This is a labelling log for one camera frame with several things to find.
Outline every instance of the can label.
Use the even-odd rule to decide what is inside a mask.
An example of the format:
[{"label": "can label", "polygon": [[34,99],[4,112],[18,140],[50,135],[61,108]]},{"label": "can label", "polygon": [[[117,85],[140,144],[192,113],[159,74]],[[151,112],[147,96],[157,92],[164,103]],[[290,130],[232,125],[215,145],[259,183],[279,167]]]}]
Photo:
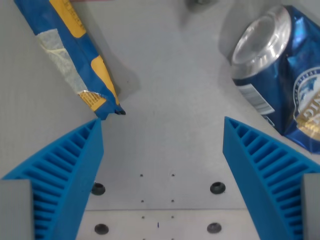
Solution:
[{"label": "can label", "polygon": [[242,96],[257,110],[261,115],[273,113],[273,107],[261,96],[252,84],[238,86]]},{"label": "can label", "polygon": [[320,141],[320,67],[304,71],[295,80],[293,97],[297,128]]}]

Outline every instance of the barcode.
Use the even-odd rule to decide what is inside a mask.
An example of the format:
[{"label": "barcode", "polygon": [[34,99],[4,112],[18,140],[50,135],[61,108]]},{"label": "barcode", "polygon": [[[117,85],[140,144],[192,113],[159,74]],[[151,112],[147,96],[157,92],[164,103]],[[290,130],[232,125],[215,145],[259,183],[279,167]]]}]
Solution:
[{"label": "barcode", "polygon": [[252,84],[237,87],[244,98],[255,108],[255,110],[257,110],[259,114],[266,115],[275,111]]}]

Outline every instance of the crushed beverage can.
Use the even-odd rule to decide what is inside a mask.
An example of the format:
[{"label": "crushed beverage can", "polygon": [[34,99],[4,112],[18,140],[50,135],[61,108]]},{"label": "crushed beverage can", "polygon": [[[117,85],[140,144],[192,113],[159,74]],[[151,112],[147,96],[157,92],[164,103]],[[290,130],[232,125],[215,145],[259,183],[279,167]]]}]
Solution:
[{"label": "crushed beverage can", "polygon": [[293,6],[255,20],[232,55],[231,74],[281,135],[320,154],[320,28]]}]

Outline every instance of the metal plate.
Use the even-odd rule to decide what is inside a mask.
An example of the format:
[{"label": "metal plate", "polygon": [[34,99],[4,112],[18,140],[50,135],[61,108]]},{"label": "metal plate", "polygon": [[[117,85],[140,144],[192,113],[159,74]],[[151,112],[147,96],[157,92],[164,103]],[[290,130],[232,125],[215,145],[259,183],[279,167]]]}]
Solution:
[{"label": "metal plate", "polygon": [[[219,223],[221,231],[207,232],[211,223]],[[109,232],[96,234],[97,224],[105,224]],[[141,210],[86,211],[77,240],[88,239],[258,240],[259,237],[246,210]]]},{"label": "metal plate", "polygon": [[[127,112],[103,123],[105,156],[96,181],[106,192],[92,195],[88,210],[246,207],[222,154],[224,116],[283,138],[240,95],[226,57],[246,25],[277,3],[74,5]],[[217,181],[226,185],[221,195],[210,192]]]}]

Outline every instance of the yellow stripe on wrapper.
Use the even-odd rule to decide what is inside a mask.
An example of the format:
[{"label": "yellow stripe on wrapper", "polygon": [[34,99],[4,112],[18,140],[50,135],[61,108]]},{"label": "yellow stripe on wrapper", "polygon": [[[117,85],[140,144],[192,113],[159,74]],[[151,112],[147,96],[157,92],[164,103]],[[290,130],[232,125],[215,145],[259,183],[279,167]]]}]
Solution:
[{"label": "yellow stripe on wrapper", "polygon": [[50,0],[50,3],[75,38],[80,38],[86,33],[85,27],[69,0]]},{"label": "yellow stripe on wrapper", "polygon": [[115,87],[111,81],[106,65],[104,64],[104,61],[100,55],[92,60],[91,67],[95,74],[97,74],[97,76],[104,82],[105,86],[112,92],[115,98],[115,103],[119,105],[119,100],[115,91]]},{"label": "yellow stripe on wrapper", "polygon": [[94,92],[83,91],[78,95],[94,112],[107,101],[105,98]]}]

